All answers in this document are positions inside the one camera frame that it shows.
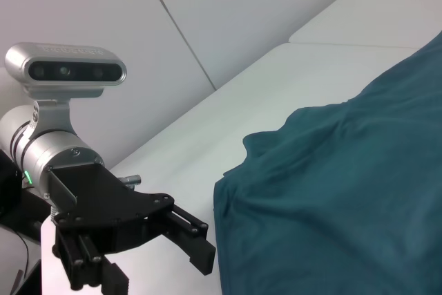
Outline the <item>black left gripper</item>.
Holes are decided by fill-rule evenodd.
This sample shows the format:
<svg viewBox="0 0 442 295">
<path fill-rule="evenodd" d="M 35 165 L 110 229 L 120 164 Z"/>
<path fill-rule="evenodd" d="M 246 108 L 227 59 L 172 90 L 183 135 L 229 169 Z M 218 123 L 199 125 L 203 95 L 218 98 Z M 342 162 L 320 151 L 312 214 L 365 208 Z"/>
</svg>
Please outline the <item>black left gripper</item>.
<svg viewBox="0 0 442 295">
<path fill-rule="evenodd" d="M 102 294 L 127 295 L 128 277 L 103 254 L 139 247 L 164 230 L 201 274 L 212 273 L 216 248 L 206 239 L 208 224 L 171 196 L 128 189 L 101 164 L 53 169 L 48 184 L 59 211 L 52 252 L 72 290 L 100 286 Z"/>
</svg>

